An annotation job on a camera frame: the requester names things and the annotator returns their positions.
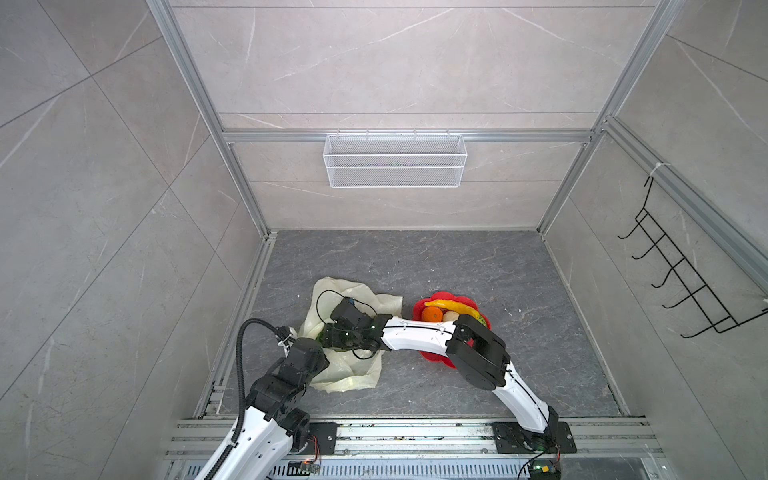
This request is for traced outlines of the yellowish plastic bag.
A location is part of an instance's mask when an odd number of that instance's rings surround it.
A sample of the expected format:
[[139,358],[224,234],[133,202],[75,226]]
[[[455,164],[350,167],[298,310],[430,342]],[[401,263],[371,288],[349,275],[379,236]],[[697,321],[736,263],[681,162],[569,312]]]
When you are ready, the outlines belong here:
[[[323,277],[313,286],[311,305],[298,335],[317,340],[325,322],[330,322],[330,313],[343,297],[351,297],[362,304],[360,309],[368,315],[373,314],[371,308],[377,313],[394,316],[400,316],[402,313],[401,296],[375,294],[364,283]],[[352,352],[338,352],[333,349],[325,349],[324,352],[329,366],[310,382],[312,388],[327,393],[341,393],[371,389],[377,385],[382,370],[382,351],[368,360],[359,360]]]

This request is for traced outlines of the orange fake fruit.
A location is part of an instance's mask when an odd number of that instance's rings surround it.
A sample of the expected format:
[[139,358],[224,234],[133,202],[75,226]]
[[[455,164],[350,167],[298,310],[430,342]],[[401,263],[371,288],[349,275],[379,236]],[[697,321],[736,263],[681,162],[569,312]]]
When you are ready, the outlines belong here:
[[436,306],[426,306],[422,312],[420,319],[423,322],[428,323],[440,323],[443,321],[443,310]]

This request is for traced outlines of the beige fake potato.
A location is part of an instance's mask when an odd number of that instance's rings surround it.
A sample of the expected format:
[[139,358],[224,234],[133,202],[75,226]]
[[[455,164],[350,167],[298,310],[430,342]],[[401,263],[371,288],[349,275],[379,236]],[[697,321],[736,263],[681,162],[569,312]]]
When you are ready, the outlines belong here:
[[443,314],[443,322],[455,322],[459,318],[460,314],[455,311],[446,311]]

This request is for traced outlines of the yellow fake banana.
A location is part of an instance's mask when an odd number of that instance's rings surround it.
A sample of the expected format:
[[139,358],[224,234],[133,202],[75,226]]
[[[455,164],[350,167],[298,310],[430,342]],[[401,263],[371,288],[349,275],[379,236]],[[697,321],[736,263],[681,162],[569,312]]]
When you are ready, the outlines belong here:
[[432,301],[426,302],[425,307],[426,306],[439,307],[443,310],[443,313],[445,313],[446,311],[455,311],[455,312],[458,312],[460,316],[469,316],[477,321],[482,316],[475,308],[469,305],[465,305],[463,303],[457,302],[455,300],[447,300],[447,299],[432,300]]

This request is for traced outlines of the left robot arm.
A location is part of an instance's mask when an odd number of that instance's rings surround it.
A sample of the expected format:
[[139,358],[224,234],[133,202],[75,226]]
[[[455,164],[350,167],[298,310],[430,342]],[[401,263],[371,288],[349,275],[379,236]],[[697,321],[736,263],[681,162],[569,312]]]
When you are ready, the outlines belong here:
[[304,450],[311,443],[310,416],[296,404],[328,366],[320,343],[296,340],[275,369],[252,384],[230,432],[197,477],[266,479],[285,456]]

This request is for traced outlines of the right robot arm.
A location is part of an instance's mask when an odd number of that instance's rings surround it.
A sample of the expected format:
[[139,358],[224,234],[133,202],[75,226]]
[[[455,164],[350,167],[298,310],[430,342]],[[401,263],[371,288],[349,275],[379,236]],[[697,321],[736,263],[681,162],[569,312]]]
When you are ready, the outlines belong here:
[[323,322],[318,340],[338,351],[413,350],[444,357],[469,384],[493,392],[511,411],[525,448],[547,451],[558,445],[557,412],[520,377],[504,341],[469,315],[439,323],[389,314],[371,317],[345,297]]

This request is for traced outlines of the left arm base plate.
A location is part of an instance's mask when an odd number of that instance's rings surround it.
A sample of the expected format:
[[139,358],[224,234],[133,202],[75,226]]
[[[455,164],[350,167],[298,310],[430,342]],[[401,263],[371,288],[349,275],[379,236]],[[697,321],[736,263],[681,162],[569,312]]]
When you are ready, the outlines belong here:
[[339,424],[335,422],[312,422],[309,429],[309,450],[320,456],[333,455],[336,449]]

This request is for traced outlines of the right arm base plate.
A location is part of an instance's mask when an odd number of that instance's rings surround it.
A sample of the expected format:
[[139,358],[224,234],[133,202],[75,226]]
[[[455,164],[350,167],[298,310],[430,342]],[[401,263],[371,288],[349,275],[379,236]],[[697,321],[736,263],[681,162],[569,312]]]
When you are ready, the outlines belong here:
[[572,454],[577,447],[570,425],[559,422],[544,433],[523,429],[517,422],[493,422],[492,438],[500,454]]

